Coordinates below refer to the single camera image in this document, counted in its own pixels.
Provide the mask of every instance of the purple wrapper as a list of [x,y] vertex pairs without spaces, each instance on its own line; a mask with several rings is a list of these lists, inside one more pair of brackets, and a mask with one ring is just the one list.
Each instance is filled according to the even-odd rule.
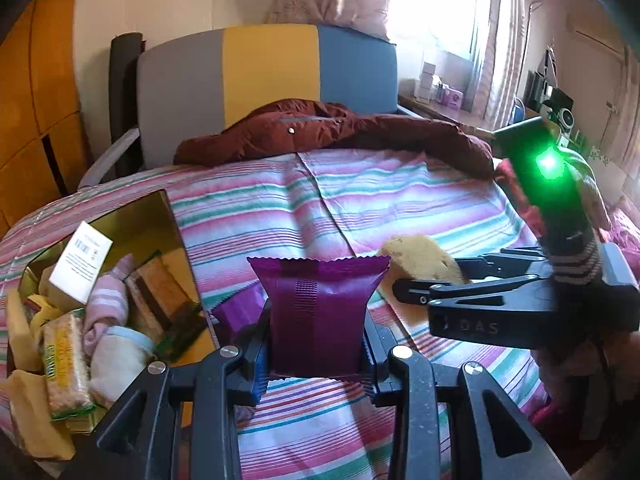
[[300,378],[357,374],[367,302],[390,258],[248,261],[271,300],[273,372]]
[[210,314],[219,321],[214,332],[220,346],[232,343],[242,328],[258,322],[265,300],[262,285],[254,282],[211,309]]

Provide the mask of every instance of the wooden wardrobe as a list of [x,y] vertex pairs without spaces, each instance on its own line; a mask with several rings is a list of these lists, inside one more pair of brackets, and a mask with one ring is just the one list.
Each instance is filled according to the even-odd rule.
[[31,0],[0,44],[0,237],[90,164],[74,78],[75,0]]

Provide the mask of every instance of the chair backrest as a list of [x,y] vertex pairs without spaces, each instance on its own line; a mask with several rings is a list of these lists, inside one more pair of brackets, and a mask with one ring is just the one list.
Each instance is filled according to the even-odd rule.
[[178,144],[220,133],[255,108],[303,98],[361,114],[398,104],[396,48],[338,27],[253,25],[168,41],[138,60],[138,124],[147,168]]

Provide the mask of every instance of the wrapped biscuit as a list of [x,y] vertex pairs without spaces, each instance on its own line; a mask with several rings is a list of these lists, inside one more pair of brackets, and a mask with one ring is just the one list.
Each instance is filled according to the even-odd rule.
[[43,328],[44,366],[52,420],[82,415],[95,408],[82,351],[82,310],[74,310]]
[[[185,276],[185,265],[189,265],[186,260],[182,268],[174,261],[172,267],[181,270],[181,281],[191,282],[189,288],[197,298],[193,280]],[[206,329],[202,308],[184,291],[160,256],[154,255],[134,270],[125,284],[133,300],[129,326],[155,343],[154,352],[159,358],[169,362],[178,359]]]

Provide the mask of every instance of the striped fabric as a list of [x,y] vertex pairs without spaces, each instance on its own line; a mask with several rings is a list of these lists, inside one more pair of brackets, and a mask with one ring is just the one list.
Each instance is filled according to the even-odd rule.
[[[493,183],[465,177],[409,152],[322,150],[229,164],[212,170],[165,168],[110,182],[59,200],[16,224],[0,246],[2,289],[17,285],[42,248],[93,219],[153,190],[166,189],[207,308],[255,280],[246,258],[329,260],[374,254],[393,235],[433,236],[454,256],[535,242]],[[4,329],[4,300],[0,328]],[[527,351],[432,337],[426,318],[411,320],[375,293],[375,322],[437,362],[473,359],[524,410],[543,397]],[[0,332],[5,368],[6,330]],[[10,433],[7,400],[0,424]],[[440,415],[445,470],[449,434]],[[337,381],[270,383],[253,418],[239,428],[245,480],[372,479],[385,476],[394,412],[376,409],[361,386]]]

